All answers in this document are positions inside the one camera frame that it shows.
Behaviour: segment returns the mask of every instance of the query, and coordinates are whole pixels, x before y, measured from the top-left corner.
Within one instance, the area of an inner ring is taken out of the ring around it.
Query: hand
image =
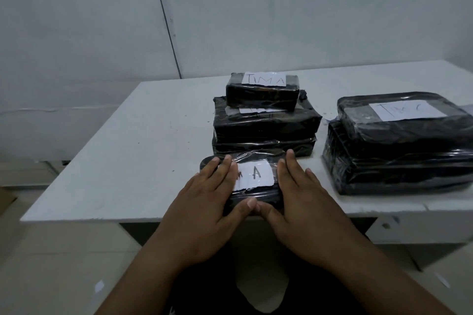
[[[143,247],[177,272],[214,255],[256,207],[256,198],[240,202],[226,217],[223,206],[233,191],[238,166],[231,156],[212,159],[179,192],[161,224]]]
[[[310,169],[305,172],[294,152],[278,163],[278,181],[284,197],[284,216],[273,206],[258,202],[277,238],[307,262],[329,269],[367,240]]]

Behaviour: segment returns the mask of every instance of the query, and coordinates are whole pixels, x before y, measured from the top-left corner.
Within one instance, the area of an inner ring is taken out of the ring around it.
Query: wall
[[[448,59],[473,69],[473,0],[163,0],[183,77]]]
[[[71,159],[141,80],[179,77],[159,0],[0,8],[0,161]]]

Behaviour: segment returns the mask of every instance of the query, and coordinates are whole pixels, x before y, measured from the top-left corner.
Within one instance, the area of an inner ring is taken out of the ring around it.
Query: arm
[[[231,238],[256,198],[222,217],[238,166],[230,156],[214,172],[218,164],[216,157],[187,182],[96,315],[160,314],[180,272],[209,259]]]
[[[353,226],[310,169],[289,150],[278,164],[284,216],[258,202],[278,239],[335,275],[369,314],[452,314]]]

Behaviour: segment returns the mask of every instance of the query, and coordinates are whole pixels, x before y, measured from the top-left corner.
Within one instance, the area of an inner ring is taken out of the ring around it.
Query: rounded black package
[[[445,192],[473,182],[473,144],[353,142],[340,121],[329,123],[322,158],[346,195]]]
[[[267,141],[245,141],[245,142],[218,142],[214,137],[212,138],[212,149],[216,156],[226,155],[228,153],[240,153],[257,150],[272,150],[282,149],[287,151],[292,149],[296,157],[308,157],[312,154],[314,145],[316,144],[316,137],[307,138],[304,140],[267,140]]]
[[[352,140],[394,144],[473,138],[473,116],[431,92],[342,97],[337,108]]]
[[[231,74],[226,87],[229,106],[294,110],[299,97],[297,75],[285,75],[286,81],[281,85],[276,83],[274,86],[243,83],[244,77],[245,73]]]
[[[225,96],[214,97],[213,127],[218,142],[259,142],[313,138],[322,116],[312,107],[301,90],[294,111],[242,113],[227,105]]]
[[[238,203],[240,203],[244,199],[251,197],[256,197],[259,201],[269,203],[275,208],[281,209],[283,207],[283,201],[282,192],[278,185],[277,164],[281,158],[286,158],[285,152],[283,150],[259,150],[234,153],[231,154],[231,156],[233,160],[239,165],[239,180],[243,180],[243,177],[245,176],[242,175],[241,172],[242,164],[244,163],[251,166],[251,173],[249,174],[250,178],[254,177],[255,180],[258,180],[258,178],[265,177],[263,168],[260,168],[258,170],[259,166],[257,164],[255,164],[255,167],[253,168],[253,162],[264,162],[265,164],[262,164],[261,167],[268,167],[266,163],[269,163],[270,172],[272,172],[274,182],[271,186],[255,187],[251,189],[241,189],[233,191],[233,193],[225,203],[223,214],[227,215]],[[222,162],[223,157],[224,156],[219,157],[220,163]],[[212,158],[214,158],[214,156],[204,158],[200,164],[200,170],[202,170],[206,166],[206,164],[212,160]]]

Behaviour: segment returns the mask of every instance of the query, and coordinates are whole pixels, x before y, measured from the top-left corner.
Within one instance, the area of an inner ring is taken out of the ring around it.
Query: table
[[[327,120],[343,96],[436,92],[472,103],[473,74],[446,61],[291,71]],[[212,155],[212,98],[229,76],[142,82],[21,218],[22,221],[158,222],[200,161]],[[437,195],[340,196],[320,158],[301,158],[351,217],[375,217],[375,243],[464,243],[473,236],[473,189]]]

